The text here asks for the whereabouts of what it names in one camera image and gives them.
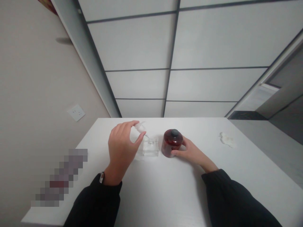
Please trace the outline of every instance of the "beige wall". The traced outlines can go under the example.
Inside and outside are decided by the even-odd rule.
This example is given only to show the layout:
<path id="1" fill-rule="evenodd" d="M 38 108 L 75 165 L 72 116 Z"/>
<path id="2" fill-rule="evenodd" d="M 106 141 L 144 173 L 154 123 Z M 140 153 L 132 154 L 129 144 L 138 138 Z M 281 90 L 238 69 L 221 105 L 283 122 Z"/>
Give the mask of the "beige wall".
<path id="1" fill-rule="evenodd" d="M 0 225 L 12 226 L 43 175 L 109 114 L 75 48 L 56 42 L 68 37 L 58 16 L 37 0 L 1 0 L 0 19 Z"/>

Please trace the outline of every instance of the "small glass container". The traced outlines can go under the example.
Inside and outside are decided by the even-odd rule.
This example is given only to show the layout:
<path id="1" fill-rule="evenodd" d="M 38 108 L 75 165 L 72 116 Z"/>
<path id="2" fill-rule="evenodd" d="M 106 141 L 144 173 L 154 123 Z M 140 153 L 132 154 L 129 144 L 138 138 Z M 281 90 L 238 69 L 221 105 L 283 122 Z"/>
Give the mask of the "small glass container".
<path id="1" fill-rule="evenodd" d="M 158 137 L 149 138 L 143 141 L 143 155 L 157 157 L 159 155 Z"/>
<path id="2" fill-rule="evenodd" d="M 179 150 L 183 143 L 182 134 L 176 129 L 169 129 L 164 133 L 162 142 L 162 153 L 168 158 L 173 158 L 172 150 Z"/>

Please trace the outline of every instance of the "left hand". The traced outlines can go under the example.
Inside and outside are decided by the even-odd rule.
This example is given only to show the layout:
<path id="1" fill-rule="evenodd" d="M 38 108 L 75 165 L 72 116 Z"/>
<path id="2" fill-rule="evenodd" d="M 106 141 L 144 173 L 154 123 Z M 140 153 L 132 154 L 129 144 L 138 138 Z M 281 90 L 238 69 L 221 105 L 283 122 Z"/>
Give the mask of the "left hand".
<path id="1" fill-rule="evenodd" d="M 146 132 L 141 133 L 135 143 L 130 141 L 130 130 L 137 123 L 139 121 L 124 122 L 111 130 L 108 139 L 110 164 L 104 171 L 104 185 L 114 186 L 120 184 L 127 168 L 135 158 L 140 143 L 146 134 Z"/>

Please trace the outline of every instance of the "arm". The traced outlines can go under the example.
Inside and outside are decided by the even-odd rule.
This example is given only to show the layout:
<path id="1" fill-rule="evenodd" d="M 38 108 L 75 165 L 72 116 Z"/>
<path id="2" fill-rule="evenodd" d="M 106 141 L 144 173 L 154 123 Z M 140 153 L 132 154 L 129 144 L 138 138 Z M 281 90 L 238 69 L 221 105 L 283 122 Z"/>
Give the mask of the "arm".
<path id="1" fill-rule="evenodd" d="M 110 133 L 108 148 L 110 164 L 100 183 L 98 174 L 74 202 L 64 226 L 114 226 L 120 205 L 122 178 L 133 161 L 146 132 L 135 143 L 129 139 L 131 127 L 138 121 L 118 124 Z"/>
<path id="2" fill-rule="evenodd" d="M 200 165 L 205 174 L 208 210 L 213 227 L 221 226 L 276 226 L 277 219 L 241 184 L 230 179 L 193 142 L 184 138 L 186 151 L 173 150 L 172 154 Z"/>

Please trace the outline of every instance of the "hand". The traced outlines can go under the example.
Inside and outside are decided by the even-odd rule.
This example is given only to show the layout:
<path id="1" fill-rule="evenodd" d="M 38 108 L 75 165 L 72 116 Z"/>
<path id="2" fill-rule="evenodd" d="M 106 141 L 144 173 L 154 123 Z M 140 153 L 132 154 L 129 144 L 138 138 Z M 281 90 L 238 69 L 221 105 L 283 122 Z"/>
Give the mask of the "hand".
<path id="1" fill-rule="evenodd" d="M 218 170 L 218 167 L 194 143 L 183 136 L 185 151 L 172 150 L 171 153 L 187 159 L 191 163 L 200 165 L 206 173 Z"/>
<path id="2" fill-rule="evenodd" d="M 111 130 L 108 139 L 110 164 L 104 171 L 104 185 L 114 186 L 120 184 L 127 168 L 135 158 L 136 152 L 146 133 L 141 133 L 135 143 L 130 141 L 130 130 L 137 123 L 139 121 L 124 122 Z"/>

